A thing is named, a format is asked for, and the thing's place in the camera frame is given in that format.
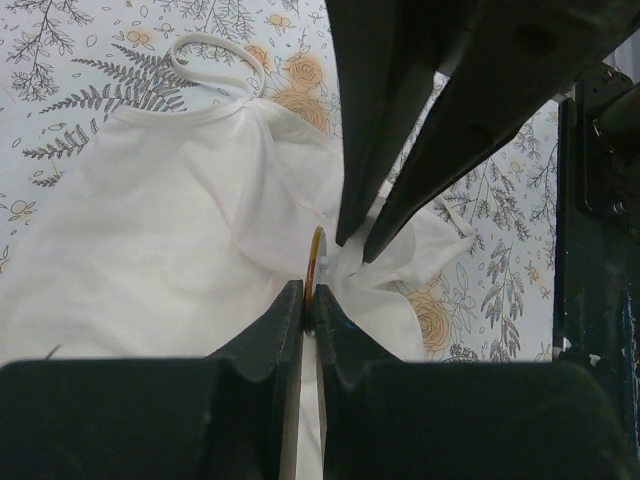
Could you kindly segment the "white garment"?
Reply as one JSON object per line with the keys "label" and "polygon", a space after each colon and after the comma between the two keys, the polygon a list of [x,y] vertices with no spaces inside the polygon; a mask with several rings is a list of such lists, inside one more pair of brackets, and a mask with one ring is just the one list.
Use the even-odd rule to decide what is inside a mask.
{"label": "white garment", "polygon": [[[327,286],[346,316],[405,362],[426,363],[400,284],[428,282],[473,231],[424,208],[373,263],[331,240],[342,156],[237,78],[227,104],[180,114],[117,109],[54,188],[1,279],[1,370],[38,360],[202,358],[304,287],[322,226]],[[304,330],[296,473],[327,479],[316,326]]]}

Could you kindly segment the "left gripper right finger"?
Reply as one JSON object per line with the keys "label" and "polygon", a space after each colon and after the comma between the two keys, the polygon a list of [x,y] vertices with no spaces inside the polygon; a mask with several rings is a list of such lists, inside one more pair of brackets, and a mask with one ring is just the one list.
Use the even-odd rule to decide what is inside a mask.
{"label": "left gripper right finger", "polygon": [[327,479],[631,479],[605,392],[569,363],[414,363],[314,295]]}

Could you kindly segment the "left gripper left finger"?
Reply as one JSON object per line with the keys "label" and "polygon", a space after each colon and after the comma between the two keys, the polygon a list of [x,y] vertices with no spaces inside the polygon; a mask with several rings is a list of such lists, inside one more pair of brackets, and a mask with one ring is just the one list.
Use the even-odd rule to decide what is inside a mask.
{"label": "left gripper left finger", "polygon": [[5,479],[291,479],[304,287],[202,358],[38,360],[1,370]]}

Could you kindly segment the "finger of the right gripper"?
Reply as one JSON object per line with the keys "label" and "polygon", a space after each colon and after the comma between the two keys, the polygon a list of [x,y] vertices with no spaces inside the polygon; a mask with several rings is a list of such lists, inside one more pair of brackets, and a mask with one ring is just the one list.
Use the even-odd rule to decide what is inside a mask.
{"label": "finger of the right gripper", "polygon": [[470,27],[467,1],[329,1],[341,102],[344,183],[338,245],[364,223],[433,89]]}
{"label": "finger of the right gripper", "polygon": [[368,235],[364,261],[638,27],[636,0],[481,2],[457,67]]}

